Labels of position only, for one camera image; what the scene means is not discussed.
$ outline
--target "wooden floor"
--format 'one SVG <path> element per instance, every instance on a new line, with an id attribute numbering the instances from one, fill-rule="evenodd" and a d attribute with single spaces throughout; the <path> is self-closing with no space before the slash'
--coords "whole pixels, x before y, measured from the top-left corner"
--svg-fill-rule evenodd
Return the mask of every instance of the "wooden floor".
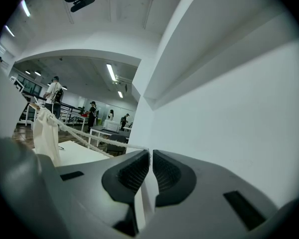
<path id="1" fill-rule="evenodd" d="M 77 129 L 77 130 L 81 130 L 82 125 L 77 125 L 77 126 L 72 126 L 73 128 Z M 88 130 L 88 126 L 84 126 L 84 132 L 86 132 Z M 83 139 L 85 139 L 86 141 L 88 141 L 89 139 L 87 137 L 82 137 Z M 19 143 L 23 143 L 26 146 L 28 146 L 30 149 L 34 148 L 34 143 L 33 143 L 33 131 L 31 130 L 31 126 L 25 126 L 22 124 L 18 124 L 14 130 L 12 139 L 16 142 Z M 60 130 L 59 131 L 59 143 L 61 142 L 65 142 L 65 141 L 74 141 L 79 145 L 82 145 L 84 147 L 86 147 L 83 143 L 81 143 L 78 139 L 76 139 L 75 137 L 73 137 L 72 135 L 70 135 L 69 132 L 65 132 Z M 91 144 L 93 146 L 96 146 L 96 140 L 91 140 Z M 106 151 L 106 143 L 101 143 L 99 144 L 99 149 Z"/>

